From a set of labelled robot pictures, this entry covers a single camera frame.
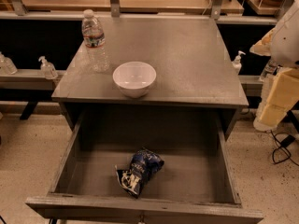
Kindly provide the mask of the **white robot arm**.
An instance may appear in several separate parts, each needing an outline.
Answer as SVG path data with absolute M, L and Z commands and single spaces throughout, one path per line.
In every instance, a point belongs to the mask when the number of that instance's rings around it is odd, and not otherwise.
M 262 132 L 275 130 L 299 101 L 299 0 L 249 51 L 270 57 L 259 77 L 262 100 L 253 126 Z

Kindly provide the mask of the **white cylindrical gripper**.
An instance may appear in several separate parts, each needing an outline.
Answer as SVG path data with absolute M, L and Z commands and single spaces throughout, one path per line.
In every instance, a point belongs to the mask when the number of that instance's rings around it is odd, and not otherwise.
M 270 56 L 273 33 L 274 29 L 271 29 L 249 51 L 259 56 Z M 299 101 L 299 70 L 281 68 L 275 76 L 267 75 L 263 80 L 261 98 L 253 126 L 261 132 L 275 130 Z

